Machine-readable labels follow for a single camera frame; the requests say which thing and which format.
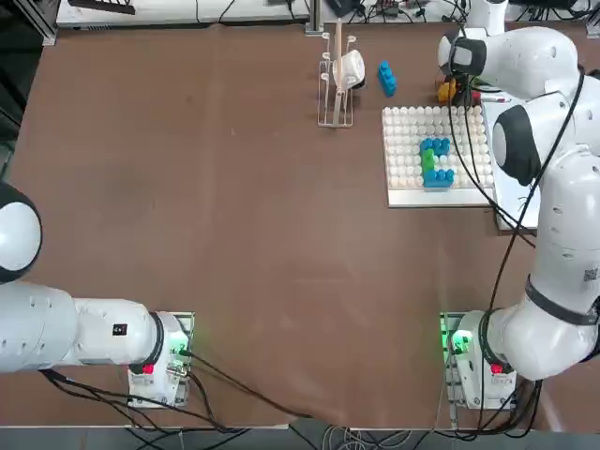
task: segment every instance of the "lego baseplate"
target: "lego baseplate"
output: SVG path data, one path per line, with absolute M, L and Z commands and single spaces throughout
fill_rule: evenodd
M 484 206 L 486 198 L 474 186 L 460 163 L 457 151 L 486 194 L 493 198 L 492 155 L 482 109 L 470 108 L 465 118 L 463 107 L 452 107 L 452 139 L 447 107 L 394 107 L 382 111 L 383 148 L 388 204 L 391 207 Z M 472 141 L 472 153 L 469 146 Z M 425 139 L 448 139 L 447 156 L 435 157 L 435 170 L 452 171 L 451 187 L 425 188 L 421 168 L 420 143 Z

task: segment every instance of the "white cup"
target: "white cup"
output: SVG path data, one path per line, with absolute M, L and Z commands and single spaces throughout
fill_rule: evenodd
M 338 61 L 334 61 L 334 81 L 336 86 L 342 89 L 352 89 L 365 79 L 365 62 L 363 56 L 357 50 L 351 50 L 341 57 L 342 63 L 342 84 L 338 82 L 338 71 L 336 70 Z

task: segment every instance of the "black label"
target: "black label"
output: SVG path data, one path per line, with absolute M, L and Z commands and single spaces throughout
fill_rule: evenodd
M 128 333 L 128 325 L 126 323 L 115 323 L 112 326 L 113 336 L 125 336 Z

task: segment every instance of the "green indicator light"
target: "green indicator light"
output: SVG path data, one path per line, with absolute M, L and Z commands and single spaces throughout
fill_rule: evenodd
M 473 334 L 470 331 L 457 330 L 452 336 L 452 347 L 455 354 L 463 354 L 469 351 L 469 346 L 473 340 Z

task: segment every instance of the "yellow object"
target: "yellow object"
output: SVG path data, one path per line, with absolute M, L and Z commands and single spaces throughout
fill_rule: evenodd
M 438 101 L 445 105 L 448 102 L 448 97 L 451 99 L 457 94 L 457 81 L 443 82 L 438 88 Z

